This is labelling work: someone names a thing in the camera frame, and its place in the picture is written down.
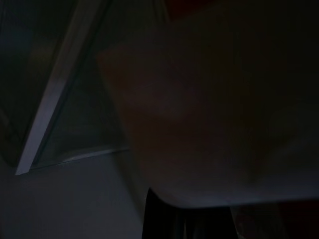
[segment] dark fabric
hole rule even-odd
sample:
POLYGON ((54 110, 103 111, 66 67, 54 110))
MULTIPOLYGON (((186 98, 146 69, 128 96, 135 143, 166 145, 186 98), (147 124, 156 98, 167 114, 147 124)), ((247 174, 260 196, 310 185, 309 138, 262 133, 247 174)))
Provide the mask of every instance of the dark fabric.
POLYGON ((149 189, 142 239, 182 239, 183 230, 181 210, 164 203, 149 189))
POLYGON ((285 202, 278 204, 290 239, 317 239, 319 201, 285 202))
POLYGON ((179 209, 164 203, 149 189, 142 239, 238 239, 228 207, 179 209))

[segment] metal frame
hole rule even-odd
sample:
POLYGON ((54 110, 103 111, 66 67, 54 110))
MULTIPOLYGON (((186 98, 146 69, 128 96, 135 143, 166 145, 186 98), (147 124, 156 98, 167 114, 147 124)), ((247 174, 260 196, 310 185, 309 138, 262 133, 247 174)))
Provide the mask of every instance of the metal frame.
POLYGON ((102 2, 103 0, 79 0, 76 6, 25 142, 16 175, 27 173, 32 166, 102 2))

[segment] white surface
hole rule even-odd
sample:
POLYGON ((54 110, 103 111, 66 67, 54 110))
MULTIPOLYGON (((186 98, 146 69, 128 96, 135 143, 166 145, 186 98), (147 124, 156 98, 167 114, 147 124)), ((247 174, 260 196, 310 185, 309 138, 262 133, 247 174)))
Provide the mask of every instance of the white surface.
POLYGON ((0 160, 4 239, 140 239, 142 222, 110 156, 14 176, 0 160))

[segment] white wall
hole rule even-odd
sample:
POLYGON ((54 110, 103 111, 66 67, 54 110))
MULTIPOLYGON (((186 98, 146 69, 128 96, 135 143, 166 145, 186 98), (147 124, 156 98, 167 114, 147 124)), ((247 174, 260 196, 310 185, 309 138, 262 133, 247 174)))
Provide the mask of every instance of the white wall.
POLYGON ((109 156, 13 176, 0 161, 4 239, 140 239, 142 221, 109 156))

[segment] glass panel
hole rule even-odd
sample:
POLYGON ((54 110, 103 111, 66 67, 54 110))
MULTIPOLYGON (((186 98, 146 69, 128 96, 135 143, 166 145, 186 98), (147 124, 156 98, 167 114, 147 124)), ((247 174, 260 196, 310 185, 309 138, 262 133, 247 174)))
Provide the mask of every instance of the glass panel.
POLYGON ((22 148, 75 3, 0 0, 0 151, 11 164, 22 148))
POLYGON ((117 0, 108 5, 33 167, 125 148, 125 138, 95 57, 102 50, 166 20, 161 0, 117 0))

